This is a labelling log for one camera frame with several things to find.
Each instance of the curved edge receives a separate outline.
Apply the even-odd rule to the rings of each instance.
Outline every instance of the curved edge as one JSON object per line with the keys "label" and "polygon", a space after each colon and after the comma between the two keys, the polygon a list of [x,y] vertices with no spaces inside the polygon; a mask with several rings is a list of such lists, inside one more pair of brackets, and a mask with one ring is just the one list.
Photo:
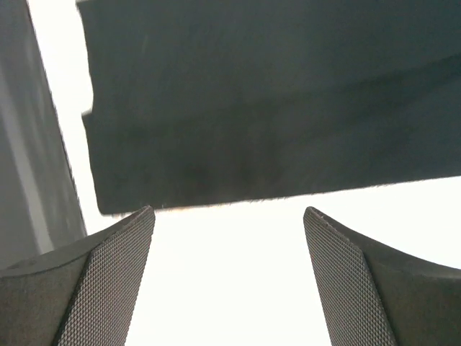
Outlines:
{"label": "curved edge", "polygon": [[461,279],[461,270],[438,265],[389,247],[388,245],[351,230],[312,206],[306,208],[304,216],[306,217],[309,214],[315,215],[319,220],[322,220],[327,227],[337,230],[350,242],[356,244],[362,250],[366,260],[372,258],[374,262],[387,267],[389,270],[406,272],[409,275]]}
{"label": "curved edge", "polygon": [[332,345],[396,346],[362,250],[317,213],[305,213],[304,228]]}
{"label": "curved edge", "polygon": [[152,213],[155,219],[153,209],[148,205],[117,223],[114,223],[103,231],[87,236],[80,241],[61,247],[55,251],[14,264],[0,272],[0,279],[46,272],[67,265],[83,256],[87,256],[92,250],[96,249],[101,243],[105,242],[121,228],[128,227],[145,213]]}
{"label": "curved edge", "polygon": [[[156,221],[151,207],[132,220],[89,254],[53,345],[126,340]],[[98,326],[101,320],[104,329]]]}

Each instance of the knurled surface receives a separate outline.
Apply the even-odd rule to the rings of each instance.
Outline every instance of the knurled surface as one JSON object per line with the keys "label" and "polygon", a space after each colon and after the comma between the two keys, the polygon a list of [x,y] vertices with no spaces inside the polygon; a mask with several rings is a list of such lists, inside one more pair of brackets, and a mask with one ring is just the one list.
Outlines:
{"label": "knurled surface", "polygon": [[151,208],[89,256],[58,345],[124,345],[146,264],[155,217]]}
{"label": "knurled surface", "polygon": [[362,251],[309,208],[305,233],[333,346],[396,346]]}

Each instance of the dark gray panel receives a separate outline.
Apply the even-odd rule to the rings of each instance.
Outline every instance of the dark gray panel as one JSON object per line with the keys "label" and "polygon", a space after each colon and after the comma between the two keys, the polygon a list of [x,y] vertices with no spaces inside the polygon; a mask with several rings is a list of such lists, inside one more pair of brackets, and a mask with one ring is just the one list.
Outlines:
{"label": "dark gray panel", "polygon": [[0,2],[0,47],[1,268],[86,230],[26,1]]}
{"label": "dark gray panel", "polygon": [[103,213],[461,175],[457,0],[79,9]]}

